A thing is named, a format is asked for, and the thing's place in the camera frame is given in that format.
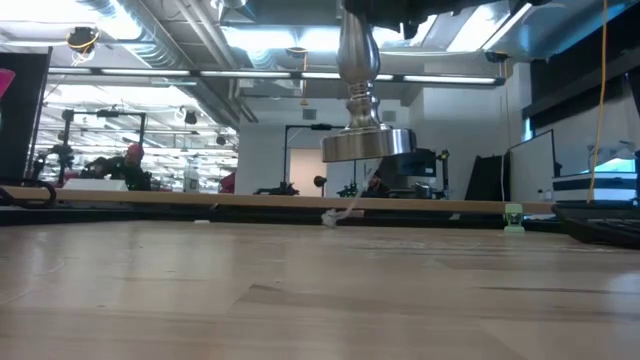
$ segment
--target ceiling light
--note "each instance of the ceiling light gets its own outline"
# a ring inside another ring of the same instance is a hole
[[[500,30],[498,30],[498,32],[496,32],[495,34],[493,34],[493,36],[491,37],[491,39],[489,39],[489,41],[487,41],[486,44],[484,44],[484,46],[482,47],[483,50],[489,50],[493,47],[493,45],[495,45],[500,39],[502,39],[502,37],[509,31],[511,30],[511,28],[518,22],[520,21],[520,19],[522,19],[522,17],[533,7],[533,5],[531,5],[531,3],[526,3],[524,4],[524,6],[518,10],[518,12],[513,15],[511,17],[511,19],[509,19],[509,21],[507,21],[506,24],[504,24],[503,27],[500,28]]]
[[[152,81],[153,86],[197,86],[195,81]]]
[[[376,77],[376,81],[391,81],[393,80],[393,75],[378,75]]]
[[[50,67],[49,68],[49,74],[50,75],[57,75],[57,74],[67,74],[67,75],[72,75],[72,74],[91,74],[91,69],[75,68],[75,67],[69,67],[69,68]]]
[[[64,131],[64,128],[39,128],[38,131]],[[138,129],[103,129],[103,128],[71,128],[70,132],[93,132],[93,133],[139,133]],[[164,135],[200,135],[195,130],[145,130],[145,134]]]
[[[433,27],[433,24],[436,23],[437,19],[438,15],[431,15],[427,18],[427,21],[420,24],[420,26],[418,26],[418,32],[416,33],[416,36],[411,39],[409,45],[418,47],[422,46],[424,40],[427,38],[427,35],[429,35],[429,31],[431,31],[431,28]]]
[[[296,40],[288,29],[249,30],[221,27],[229,46],[247,51],[287,49],[296,46]]]
[[[306,30],[298,46],[309,51],[338,51],[340,47],[340,28],[312,28]]]
[[[284,71],[202,71],[204,77],[242,78],[242,79],[289,79],[291,73]]]
[[[447,48],[448,52],[476,51],[489,40],[509,18],[508,11],[504,14],[496,13],[493,5],[478,6]]]
[[[317,73],[317,72],[303,72],[303,79],[340,79],[338,73]]]
[[[188,70],[155,70],[155,69],[102,69],[105,75],[132,76],[189,76]]]
[[[384,47],[384,45],[388,42],[404,40],[404,36],[402,36],[402,34],[390,29],[376,27],[373,28],[372,33],[373,38],[380,48]]]
[[[498,82],[495,78],[480,77],[457,77],[457,76],[427,76],[427,75],[405,75],[404,81],[416,83],[438,83],[438,84],[467,84],[467,85],[493,85]]]

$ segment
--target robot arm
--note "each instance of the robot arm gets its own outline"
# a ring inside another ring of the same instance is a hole
[[[372,26],[400,32],[412,39],[418,26],[430,15],[447,12],[458,13],[462,9],[494,2],[495,0],[345,0],[344,8],[356,16],[362,16]]]

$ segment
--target red cap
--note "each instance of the red cap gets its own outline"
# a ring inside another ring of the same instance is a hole
[[[144,156],[144,149],[142,148],[142,146],[140,146],[140,144],[131,144],[127,149],[127,154],[137,155],[138,157],[142,158]]]

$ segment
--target desk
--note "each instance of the desk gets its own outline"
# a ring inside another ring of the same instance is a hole
[[[636,359],[640,253],[494,230],[0,229],[3,360]]]
[[[4,186],[12,196],[19,199],[46,199],[49,194],[44,189]],[[139,204],[188,204],[188,205],[237,205],[291,208],[346,209],[353,199],[315,198],[302,196],[266,195],[213,195],[173,192],[143,191],[83,191],[57,190],[58,200],[87,202],[127,202]],[[549,203],[522,204],[525,213],[550,214]],[[358,200],[357,209],[362,210],[406,210],[406,211],[449,211],[503,214],[504,203],[494,201],[440,201],[412,199],[369,199]]]

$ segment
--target green clip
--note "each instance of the green clip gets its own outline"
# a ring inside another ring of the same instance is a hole
[[[524,228],[522,227],[522,205],[521,204],[507,204],[504,209],[505,217],[507,218],[507,226],[504,227],[504,232],[511,234],[524,234]]]

